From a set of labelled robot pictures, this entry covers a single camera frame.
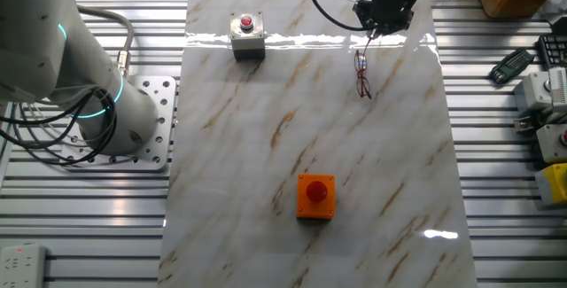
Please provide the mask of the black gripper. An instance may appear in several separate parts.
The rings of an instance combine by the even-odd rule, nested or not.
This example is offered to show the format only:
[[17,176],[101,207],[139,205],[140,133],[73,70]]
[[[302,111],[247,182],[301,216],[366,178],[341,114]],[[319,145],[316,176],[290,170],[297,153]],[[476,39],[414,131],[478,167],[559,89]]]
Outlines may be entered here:
[[374,36],[377,23],[374,20],[390,20],[377,28],[380,35],[391,35],[407,30],[413,18],[413,6],[417,0],[355,0],[353,11],[367,36]]

